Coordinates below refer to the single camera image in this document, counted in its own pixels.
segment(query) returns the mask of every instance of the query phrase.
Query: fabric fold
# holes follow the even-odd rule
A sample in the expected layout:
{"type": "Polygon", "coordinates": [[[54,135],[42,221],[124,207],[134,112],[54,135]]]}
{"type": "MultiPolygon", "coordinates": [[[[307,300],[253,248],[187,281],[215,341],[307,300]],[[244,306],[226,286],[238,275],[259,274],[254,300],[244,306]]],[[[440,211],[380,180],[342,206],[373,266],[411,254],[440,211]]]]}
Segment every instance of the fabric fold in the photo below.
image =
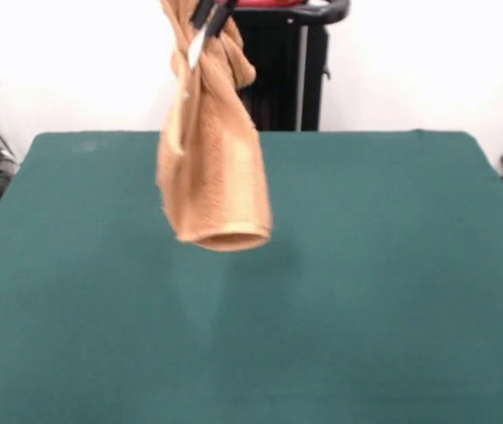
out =
{"type": "Polygon", "coordinates": [[[216,251],[266,243],[272,218],[259,134],[236,90],[255,80],[232,19],[190,70],[194,0],[161,0],[177,46],[179,86],[161,132],[156,182],[177,239],[216,251]]]}

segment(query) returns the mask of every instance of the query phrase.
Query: cloth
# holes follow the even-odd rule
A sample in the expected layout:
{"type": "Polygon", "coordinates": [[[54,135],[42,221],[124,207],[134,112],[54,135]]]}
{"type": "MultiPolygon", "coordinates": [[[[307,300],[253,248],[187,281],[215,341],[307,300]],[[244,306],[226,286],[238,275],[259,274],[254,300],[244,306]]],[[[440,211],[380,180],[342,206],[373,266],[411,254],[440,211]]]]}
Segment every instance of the cloth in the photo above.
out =
{"type": "Polygon", "coordinates": [[[503,182],[478,145],[262,138],[275,225],[236,254],[175,241],[156,134],[34,142],[0,203],[0,424],[503,423],[503,182]]]}
{"type": "Polygon", "coordinates": [[[206,42],[194,72],[187,50],[194,0],[162,0],[177,38],[179,88],[159,143],[156,180],[180,241],[217,251],[264,244],[271,209],[259,135],[236,89],[255,79],[231,19],[206,42]]]}

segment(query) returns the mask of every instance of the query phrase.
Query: red object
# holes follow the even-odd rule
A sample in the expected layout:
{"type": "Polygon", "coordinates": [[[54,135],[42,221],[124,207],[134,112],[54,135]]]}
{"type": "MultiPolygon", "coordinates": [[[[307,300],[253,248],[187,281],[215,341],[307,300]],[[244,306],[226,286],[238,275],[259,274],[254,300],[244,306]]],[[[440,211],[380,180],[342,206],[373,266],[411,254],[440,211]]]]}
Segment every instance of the red object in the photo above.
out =
{"type": "Polygon", "coordinates": [[[239,7],[291,7],[304,4],[305,0],[239,0],[239,7]]]}

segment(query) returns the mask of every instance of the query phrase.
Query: green tablecloth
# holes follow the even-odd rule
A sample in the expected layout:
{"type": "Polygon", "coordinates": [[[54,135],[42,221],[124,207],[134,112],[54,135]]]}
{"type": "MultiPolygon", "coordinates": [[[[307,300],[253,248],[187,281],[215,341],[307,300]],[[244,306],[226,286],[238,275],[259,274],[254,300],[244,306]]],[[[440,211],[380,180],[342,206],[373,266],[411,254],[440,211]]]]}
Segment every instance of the green tablecloth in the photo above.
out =
{"type": "Polygon", "coordinates": [[[264,134],[273,239],[176,242],[154,133],[0,205],[0,424],[503,423],[503,184],[462,133],[264,134]]]}

